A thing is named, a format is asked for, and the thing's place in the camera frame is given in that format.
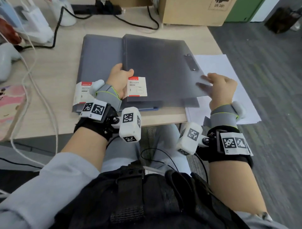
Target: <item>wooden desk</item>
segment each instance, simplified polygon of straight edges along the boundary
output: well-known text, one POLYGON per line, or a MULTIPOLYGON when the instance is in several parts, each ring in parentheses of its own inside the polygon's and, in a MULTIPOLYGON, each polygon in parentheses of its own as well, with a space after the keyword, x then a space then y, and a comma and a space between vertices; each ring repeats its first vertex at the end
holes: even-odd
MULTIPOLYGON (((52 28, 56 22, 48 6, 36 1, 52 28)), ((157 21, 153 8, 151 14, 157 21)), ((123 18, 132 23, 155 27, 150 20, 147 8, 128 8, 123 18)), ((79 116, 71 112, 76 78, 79 67, 83 37, 86 34, 99 34, 122 37, 125 34, 184 40, 193 54, 221 54, 212 34, 207 27, 165 25, 158 31, 130 26, 111 15, 95 15, 87 20, 77 20, 71 27, 60 27, 56 47, 53 50, 38 49, 38 61, 33 69, 33 77, 42 93, 54 110, 59 126, 59 134, 72 133, 79 116)), ((29 66, 34 60, 34 51, 23 52, 29 66)), ((4 85, 21 83, 26 69, 21 61, 13 64, 11 76, 4 85)), ((31 85, 32 99, 16 138, 29 138, 53 135, 50 119, 31 85)), ((162 125, 186 122, 184 108, 162 108, 159 111, 142 112, 142 125, 162 125)))

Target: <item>black bag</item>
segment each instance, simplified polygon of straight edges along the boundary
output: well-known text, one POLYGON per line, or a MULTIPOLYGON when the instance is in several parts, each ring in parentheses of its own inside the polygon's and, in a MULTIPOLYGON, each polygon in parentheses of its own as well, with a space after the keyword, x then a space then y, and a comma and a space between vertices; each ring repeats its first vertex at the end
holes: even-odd
POLYGON ((145 175, 133 165, 102 173, 55 216, 51 229, 249 228, 199 175, 191 176, 145 175))

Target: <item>leg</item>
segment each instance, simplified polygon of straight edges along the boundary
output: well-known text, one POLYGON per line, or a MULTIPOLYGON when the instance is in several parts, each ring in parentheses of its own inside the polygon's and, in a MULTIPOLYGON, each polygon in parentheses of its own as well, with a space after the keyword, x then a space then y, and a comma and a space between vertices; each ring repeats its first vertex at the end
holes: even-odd
POLYGON ((120 137, 114 139, 106 150, 101 173, 119 169, 139 159, 140 145, 124 142, 120 137))
MULTIPOLYGON (((187 157, 175 150, 177 140, 179 139, 179 131, 175 124, 158 126, 155 133, 154 148, 165 151, 174 161, 179 172, 191 174, 191 170, 187 161, 187 157)), ((156 150, 153 160, 164 162, 176 169, 171 159, 163 152, 156 150)), ((171 169, 169 166, 159 162, 152 162, 151 167, 159 169, 163 172, 171 169)))

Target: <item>left hand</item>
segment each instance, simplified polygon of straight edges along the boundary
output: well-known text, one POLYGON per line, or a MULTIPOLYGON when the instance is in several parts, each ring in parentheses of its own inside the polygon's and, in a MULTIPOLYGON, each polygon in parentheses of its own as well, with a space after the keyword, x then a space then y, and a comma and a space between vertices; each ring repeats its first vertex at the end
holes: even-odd
POLYGON ((109 78, 106 84, 111 85, 118 93, 119 98, 123 98, 124 96, 124 88, 127 85, 128 78, 132 77, 134 74, 134 70, 130 69, 128 72, 121 70, 123 64, 116 64, 110 72, 109 78))

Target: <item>packaging box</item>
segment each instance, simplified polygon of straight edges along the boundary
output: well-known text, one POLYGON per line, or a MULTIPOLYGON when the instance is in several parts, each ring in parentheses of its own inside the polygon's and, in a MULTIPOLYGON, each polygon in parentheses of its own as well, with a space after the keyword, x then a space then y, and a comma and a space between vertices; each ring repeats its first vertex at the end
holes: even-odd
POLYGON ((159 0, 164 24, 221 26, 236 0, 159 0))

